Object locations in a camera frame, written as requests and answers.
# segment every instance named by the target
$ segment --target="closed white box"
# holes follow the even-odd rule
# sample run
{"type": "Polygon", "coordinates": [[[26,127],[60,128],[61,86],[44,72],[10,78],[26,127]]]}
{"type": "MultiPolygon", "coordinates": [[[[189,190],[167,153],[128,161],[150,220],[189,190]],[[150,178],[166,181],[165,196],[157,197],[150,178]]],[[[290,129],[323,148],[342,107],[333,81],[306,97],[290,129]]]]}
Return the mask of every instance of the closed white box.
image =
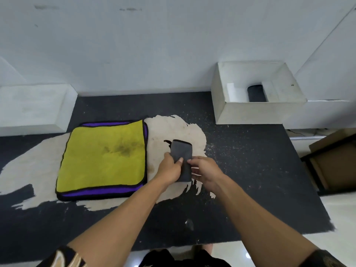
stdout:
{"type": "Polygon", "coordinates": [[[69,84],[0,87],[0,136],[66,132],[77,96],[69,84]]]}
{"type": "Polygon", "coordinates": [[[307,102],[281,61],[218,62],[211,96],[218,125],[281,124],[307,102]],[[247,88],[257,84],[267,102],[249,102],[247,88]]]}

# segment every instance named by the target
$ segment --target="forearm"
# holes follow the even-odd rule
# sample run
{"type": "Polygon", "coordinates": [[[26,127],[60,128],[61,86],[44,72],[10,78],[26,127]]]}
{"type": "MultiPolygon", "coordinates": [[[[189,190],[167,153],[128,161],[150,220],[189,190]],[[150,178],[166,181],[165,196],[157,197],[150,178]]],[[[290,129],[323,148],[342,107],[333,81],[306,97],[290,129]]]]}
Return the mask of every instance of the forearm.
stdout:
{"type": "Polygon", "coordinates": [[[258,267],[299,266],[317,247],[262,208],[227,176],[217,180],[217,198],[258,267]]]}
{"type": "Polygon", "coordinates": [[[68,245],[88,266],[122,266],[165,185],[153,179],[68,245]]]}

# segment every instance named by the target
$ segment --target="person's right hand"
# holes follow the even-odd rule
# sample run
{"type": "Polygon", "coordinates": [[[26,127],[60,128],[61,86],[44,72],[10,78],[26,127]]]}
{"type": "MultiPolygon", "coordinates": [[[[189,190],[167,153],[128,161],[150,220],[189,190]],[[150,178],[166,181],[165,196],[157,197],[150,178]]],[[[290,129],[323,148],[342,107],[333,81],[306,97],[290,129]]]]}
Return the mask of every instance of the person's right hand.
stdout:
{"type": "Polygon", "coordinates": [[[225,176],[214,159],[210,157],[193,156],[192,159],[187,160],[187,162],[192,167],[195,167],[192,168],[192,173],[194,173],[192,178],[202,182],[208,191],[214,193],[217,189],[218,180],[225,176]]]}

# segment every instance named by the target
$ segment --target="black metal frame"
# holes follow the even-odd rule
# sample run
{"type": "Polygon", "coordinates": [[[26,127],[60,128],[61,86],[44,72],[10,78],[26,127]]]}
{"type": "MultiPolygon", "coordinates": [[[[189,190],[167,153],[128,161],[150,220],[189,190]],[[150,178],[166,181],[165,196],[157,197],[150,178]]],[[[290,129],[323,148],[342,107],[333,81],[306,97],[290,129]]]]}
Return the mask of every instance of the black metal frame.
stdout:
{"type": "Polygon", "coordinates": [[[325,189],[323,184],[322,184],[322,182],[321,182],[321,180],[320,180],[320,178],[319,178],[319,176],[318,176],[318,174],[317,174],[317,172],[316,172],[316,170],[314,169],[312,163],[310,162],[310,158],[315,157],[315,156],[317,156],[319,154],[322,154],[324,152],[330,151],[332,149],[335,149],[335,148],[337,148],[337,147],[339,147],[339,146],[341,146],[341,145],[343,145],[345,143],[349,143],[349,142],[354,143],[356,145],[356,134],[348,136],[348,137],[346,137],[344,139],[341,139],[341,140],[339,140],[337,142],[334,142],[334,143],[332,143],[332,144],[330,144],[328,146],[325,146],[324,148],[321,148],[321,149],[319,149],[319,150],[317,150],[317,151],[315,151],[313,153],[310,153],[310,154],[300,158],[300,160],[302,162],[305,162],[306,166],[308,167],[308,169],[310,171],[310,174],[313,177],[314,182],[315,182],[315,184],[317,185],[317,187],[319,189],[319,191],[318,191],[318,195],[319,196],[341,194],[341,193],[348,193],[348,192],[356,191],[356,188],[339,189],[339,190],[332,190],[332,191],[325,189]]]}

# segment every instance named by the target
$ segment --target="folded cloth inside box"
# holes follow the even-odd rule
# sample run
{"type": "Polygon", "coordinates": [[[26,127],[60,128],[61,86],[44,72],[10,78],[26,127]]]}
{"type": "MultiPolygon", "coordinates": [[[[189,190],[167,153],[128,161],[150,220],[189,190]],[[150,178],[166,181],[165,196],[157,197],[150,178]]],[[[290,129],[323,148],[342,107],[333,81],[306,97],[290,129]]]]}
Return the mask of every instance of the folded cloth inside box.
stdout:
{"type": "Polygon", "coordinates": [[[147,182],[143,120],[84,123],[71,133],[56,194],[62,201],[129,197],[147,182]]]}

